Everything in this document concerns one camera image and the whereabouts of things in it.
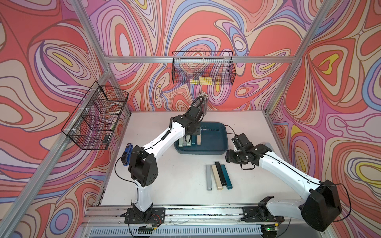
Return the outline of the teal plastic storage box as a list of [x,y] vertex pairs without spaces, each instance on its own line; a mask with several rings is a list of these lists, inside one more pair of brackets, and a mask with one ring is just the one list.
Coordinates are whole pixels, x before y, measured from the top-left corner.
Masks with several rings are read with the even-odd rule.
[[201,122],[201,145],[178,147],[179,140],[174,147],[180,154],[190,155],[223,155],[228,149],[228,138],[225,125],[219,122]]

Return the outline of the dark teal bar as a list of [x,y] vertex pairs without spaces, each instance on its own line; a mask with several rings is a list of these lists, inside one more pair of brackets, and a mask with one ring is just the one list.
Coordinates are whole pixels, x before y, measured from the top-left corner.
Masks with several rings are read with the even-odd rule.
[[191,144],[196,145],[196,143],[197,143],[197,137],[196,137],[196,135],[192,135],[191,136]]

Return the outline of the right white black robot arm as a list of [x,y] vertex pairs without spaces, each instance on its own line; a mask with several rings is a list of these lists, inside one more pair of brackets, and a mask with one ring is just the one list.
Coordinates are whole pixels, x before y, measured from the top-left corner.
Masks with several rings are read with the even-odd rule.
[[234,135],[233,150],[227,150],[228,163],[248,163],[260,167],[286,183],[297,192],[300,199],[276,199],[270,195],[257,206],[256,216],[263,221],[278,217],[289,217],[305,221],[316,231],[325,231],[341,214],[337,184],[330,180],[321,181],[293,165],[285,162],[264,144],[253,145],[245,134]]

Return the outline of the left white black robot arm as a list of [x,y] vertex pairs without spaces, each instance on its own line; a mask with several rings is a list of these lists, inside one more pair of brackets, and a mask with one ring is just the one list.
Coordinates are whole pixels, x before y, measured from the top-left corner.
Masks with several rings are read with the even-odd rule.
[[137,187],[137,200],[131,210],[144,218],[153,207],[151,185],[158,177],[158,160],[176,141],[184,137],[198,135],[198,128],[203,120],[202,104],[205,97],[198,96],[185,113],[172,117],[169,126],[154,140],[143,147],[138,145],[130,152],[124,152],[118,159],[123,165],[130,161],[128,171],[131,179],[123,179]]

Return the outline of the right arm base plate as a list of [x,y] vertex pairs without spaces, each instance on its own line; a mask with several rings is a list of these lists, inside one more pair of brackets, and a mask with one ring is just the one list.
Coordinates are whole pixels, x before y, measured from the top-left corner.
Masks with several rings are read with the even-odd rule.
[[240,218],[242,222],[246,223],[283,223],[285,221],[283,216],[273,216],[265,207],[247,206],[243,207],[243,217]]

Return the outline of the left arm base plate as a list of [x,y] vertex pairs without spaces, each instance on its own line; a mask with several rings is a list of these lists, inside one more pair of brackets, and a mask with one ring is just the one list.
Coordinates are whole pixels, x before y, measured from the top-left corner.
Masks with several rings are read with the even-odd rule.
[[166,209],[164,207],[149,208],[141,212],[135,207],[128,208],[127,212],[120,215],[125,219],[125,224],[163,224],[165,222]]

